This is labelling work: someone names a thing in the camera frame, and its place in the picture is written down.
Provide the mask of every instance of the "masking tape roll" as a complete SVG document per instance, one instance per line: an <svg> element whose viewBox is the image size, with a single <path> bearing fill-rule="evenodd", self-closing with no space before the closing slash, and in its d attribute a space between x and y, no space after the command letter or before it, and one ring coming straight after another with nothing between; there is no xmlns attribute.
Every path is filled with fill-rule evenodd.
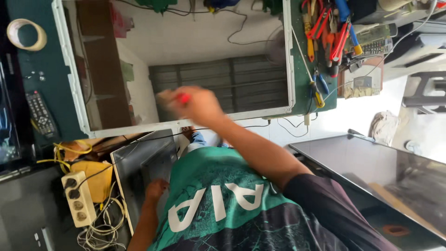
<svg viewBox="0 0 446 251"><path fill-rule="evenodd" d="M29 47L23 46L19 40L19 29L24 25L32 25L37 30L37 42ZM46 45L45 30L42 29L42 27L40 27L38 24L28 19L19 18L13 20L12 22L9 23L8 28L6 29L6 33L8 34L8 38L11 41L11 43L20 49L37 51L41 50Z"/></svg>

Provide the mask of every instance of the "person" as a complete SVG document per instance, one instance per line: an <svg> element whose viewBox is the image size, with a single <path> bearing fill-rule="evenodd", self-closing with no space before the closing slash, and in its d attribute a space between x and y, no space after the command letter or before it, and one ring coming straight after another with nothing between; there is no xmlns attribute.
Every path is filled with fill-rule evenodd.
<svg viewBox="0 0 446 251"><path fill-rule="evenodd" d="M183 104L175 97L190 95ZM128 246L144 250L397 251L335 181L315 176L286 149L224 114L213 92L180 87L163 96L178 117L226 139L199 147L154 180ZM170 186L158 221L156 207Z"/></svg>

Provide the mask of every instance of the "hand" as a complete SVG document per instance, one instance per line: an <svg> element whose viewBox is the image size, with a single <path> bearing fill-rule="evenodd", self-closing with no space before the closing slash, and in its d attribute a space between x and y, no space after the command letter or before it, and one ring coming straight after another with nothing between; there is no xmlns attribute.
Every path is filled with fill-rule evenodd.
<svg viewBox="0 0 446 251"><path fill-rule="evenodd" d="M147 186L145 191L145 199L146 201L156 201L160 199L161 195L163 195L164 191L169 187L169 183L163 179L154 179Z"/></svg>
<svg viewBox="0 0 446 251"><path fill-rule="evenodd" d="M190 100L182 104L177 100L178 94L189 94ZM191 119L194 123L213 128L226 118L215 94L197 86L183 86L174 91L166 90L158 94L167 106L180 118Z"/></svg>

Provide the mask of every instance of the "yellow-handled screwdriver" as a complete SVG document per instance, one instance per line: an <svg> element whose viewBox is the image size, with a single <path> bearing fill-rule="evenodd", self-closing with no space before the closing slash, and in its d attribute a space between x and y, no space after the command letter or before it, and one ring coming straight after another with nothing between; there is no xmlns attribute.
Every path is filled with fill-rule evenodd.
<svg viewBox="0 0 446 251"><path fill-rule="evenodd" d="M325 106L325 101L322 97L321 92L318 89L318 86L316 85L316 78L313 79L313 77L310 74L310 70L308 69L308 66L306 64L305 57L304 57L304 54L302 53L301 46L299 45L299 40L297 39L296 33L294 32L294 29L292 27L291 27L291 31L293 32L297 47L299 48L299 52L301 53L302 60L304 61L305 69L307 70L308 76L310 77L311 95L313 96L313 99L316 102L316 107L322 108Z"/></svg>

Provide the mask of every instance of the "power strip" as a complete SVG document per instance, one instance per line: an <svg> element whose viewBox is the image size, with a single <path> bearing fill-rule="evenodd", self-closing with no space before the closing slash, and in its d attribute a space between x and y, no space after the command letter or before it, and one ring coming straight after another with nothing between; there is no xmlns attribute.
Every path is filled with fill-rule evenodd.
<svg viewBox="0 0 446 251"><path fill-rule="evenodd" d="M66 188L66 199L76 227L89 226L96 219L88 182L84 182L79 189L76 189L85 178L84 171L71 172L62 177L62 185Z"/></svg>

